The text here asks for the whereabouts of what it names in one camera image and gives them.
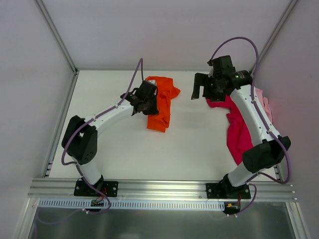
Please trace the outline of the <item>orange t shirt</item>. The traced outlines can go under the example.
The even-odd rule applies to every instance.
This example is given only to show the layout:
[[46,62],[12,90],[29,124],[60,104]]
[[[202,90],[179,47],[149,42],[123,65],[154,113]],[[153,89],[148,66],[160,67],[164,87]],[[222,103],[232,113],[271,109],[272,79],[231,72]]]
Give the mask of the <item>orange t shirt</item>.
[[173,84],[173,78],[148,76],[147,81],[155,82],[158,87],[158,114],[148,116],[147,129],[165,132],[170,125],[171,101],[180,94],[180,89]]

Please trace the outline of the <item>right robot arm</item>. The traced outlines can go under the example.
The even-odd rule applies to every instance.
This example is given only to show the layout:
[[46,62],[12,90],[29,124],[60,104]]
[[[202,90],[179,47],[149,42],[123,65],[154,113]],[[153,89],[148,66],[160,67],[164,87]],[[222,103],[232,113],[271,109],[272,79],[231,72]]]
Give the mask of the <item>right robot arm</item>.
[[209,60],[208,65],[212,68],[210,73],[195,74],[191,99],[199,98],[201,87],[203,97],[213,102],[225,101],[229,96],[243,117],[253,145],[243,153],[242,162],[207,191],[208,195],[233,199],[245,192],[250,179],[279,164],[291,141],[281,136],[267,117],[248,71],[237,71],[229,55]]

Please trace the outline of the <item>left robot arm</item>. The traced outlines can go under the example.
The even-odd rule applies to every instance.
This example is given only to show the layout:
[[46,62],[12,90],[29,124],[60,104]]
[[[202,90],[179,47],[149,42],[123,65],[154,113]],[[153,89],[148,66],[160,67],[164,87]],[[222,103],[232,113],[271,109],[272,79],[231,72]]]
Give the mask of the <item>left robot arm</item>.
[[98,149],[98,137],[115,123],[142,113],[156,115],[159,89],[154,80],[144,80],[138,88],[126,91],[110,107],[89,117],[73,116],[65,131],[61,163],[74,164],[80,179],[74,188],[75,196],[115,197],[117,186],[104,180],[94,159]]

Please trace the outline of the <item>light pink t shirt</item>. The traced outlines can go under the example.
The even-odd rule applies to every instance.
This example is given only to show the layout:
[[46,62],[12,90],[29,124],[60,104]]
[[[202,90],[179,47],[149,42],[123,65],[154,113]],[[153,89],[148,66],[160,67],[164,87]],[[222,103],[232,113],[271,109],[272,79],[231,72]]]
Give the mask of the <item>light pink t shirt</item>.
[[256,89],[257,97],[258,97],[267,117],[269,118],[270,122],[272,123],[273,117],[272,117],[272,111],[271,111],[271,108],[269,105],[269,101],[266,97],[263,96],[263,90],[258,89],[258,88],[255,88],[255,89]]

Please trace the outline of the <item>magenta t shirt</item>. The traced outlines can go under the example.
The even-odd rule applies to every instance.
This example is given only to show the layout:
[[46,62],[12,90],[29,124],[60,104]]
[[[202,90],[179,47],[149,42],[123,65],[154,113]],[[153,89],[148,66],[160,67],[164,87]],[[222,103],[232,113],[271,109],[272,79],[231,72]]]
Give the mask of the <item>magenta t shirt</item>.
[[244,119],[229,96],[226,96],[224,102],[213,102],[206,100],[211,108],[223,108],[229,110],[226,114],[229,122],[227,129],[226,145],[235,163],[239,165],[243,161],[243,154],[247,150],[253,148],[252,139]]

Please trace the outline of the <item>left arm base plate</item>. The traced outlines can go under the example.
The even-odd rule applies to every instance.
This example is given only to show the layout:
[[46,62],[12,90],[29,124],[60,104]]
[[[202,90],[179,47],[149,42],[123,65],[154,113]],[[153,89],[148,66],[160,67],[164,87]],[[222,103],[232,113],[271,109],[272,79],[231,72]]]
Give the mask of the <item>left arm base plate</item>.
[[[118,184],[117,181],[100,181],[93,185],[93,187],[104,193],[107,197],[117,197]],[[83,180],[77,180],[73,195],[77,197],[101,196],[98,192],[90,188]]]

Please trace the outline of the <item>right aluminium frame post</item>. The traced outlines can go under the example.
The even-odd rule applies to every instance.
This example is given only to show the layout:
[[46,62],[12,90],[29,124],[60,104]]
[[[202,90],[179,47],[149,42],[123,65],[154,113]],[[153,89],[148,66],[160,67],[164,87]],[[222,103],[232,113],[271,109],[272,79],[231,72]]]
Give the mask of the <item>right aluminium frame post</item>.
[[285,7],[283,13],[281,14],[279,20],[277,21],[275,27],[273,28],[271,34],[269,35],[266,43],[264,44],[264,46],[259,54],[259,66],[261,65],[262,61],[265,59],[271,46],[275,42],[277,36],[281,32],[281,29],[283,28],[283,26],[285,25],[285,23],[289,19],[290,15],[294,11],[298,2],[299,2],[299,0],[290,0],[288,2],[287,6]]

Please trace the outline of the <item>aluminium frame post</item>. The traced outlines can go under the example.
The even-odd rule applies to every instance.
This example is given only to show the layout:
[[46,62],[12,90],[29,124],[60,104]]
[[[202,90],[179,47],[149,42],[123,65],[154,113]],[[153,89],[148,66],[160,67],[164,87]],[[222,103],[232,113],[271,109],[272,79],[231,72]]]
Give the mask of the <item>aluminium frame post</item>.
[[285,23],[289,19],[290,15],[294,11],[298,2],[299,2],[299,0],[290,0],[288,2],[287,6],[285,7],[283,13],[281,14],[279,20],[277,21],[275,27],[273,28],[271,34],[269,35],[266,43],[264,44],[264,46],[259,54],[259,66],[261,65],[262,61],[265,59],[271,46],[275,42],[277,36],[281,32],[281,29],[283,28],[283,26],[285,25]]
[[63,57],[65,58],[69,68],[71,69],[71,71],[73,72],[74,75],[76,75],[78,73],[78,69],[74,64],[74,61],[69,53],[69,51],[66,48],[66,45],[44,3],[43,0],[35,0],[34,1],[35,4],[37,5],[37,7],[39,8],[39,11],[41,13],[41,15],[44,18],[44,21],[46,22],[51,34],[53,35],[54,40],[56,41],[59,49],[62,52]]

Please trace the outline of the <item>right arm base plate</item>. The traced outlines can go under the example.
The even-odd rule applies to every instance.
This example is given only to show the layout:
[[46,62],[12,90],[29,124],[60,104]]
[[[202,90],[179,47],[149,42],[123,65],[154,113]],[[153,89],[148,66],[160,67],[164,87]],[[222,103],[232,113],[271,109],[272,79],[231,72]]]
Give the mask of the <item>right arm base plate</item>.
[[251,199],[250,189],[248,185],[239,187],[228,187],[221,182],[206,183],[206,195],[208,199]]

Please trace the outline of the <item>left aluminium frame post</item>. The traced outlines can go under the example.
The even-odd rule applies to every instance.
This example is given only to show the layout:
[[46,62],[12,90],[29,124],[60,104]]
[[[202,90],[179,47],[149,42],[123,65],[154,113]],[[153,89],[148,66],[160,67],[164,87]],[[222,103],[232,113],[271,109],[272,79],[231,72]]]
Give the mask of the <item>left aluminium frame post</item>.
[[74,75],[76,75],[78,73],[78,69],[74,64],[74,61],[69,53],[69,51],[66,48],[66,45],[44,3],[43,0],[35,0],[34,1],[35,4],[37,5],[37,7],[39,8],[39,11],[41,13],[41,15],[44,18],[44,21],[46,22],[51,34],[53,35],[54,40],[56,41],[59,49],[62,52],[63,57],[65,58],[69,68],[71,69],[71,71],[73,72]]

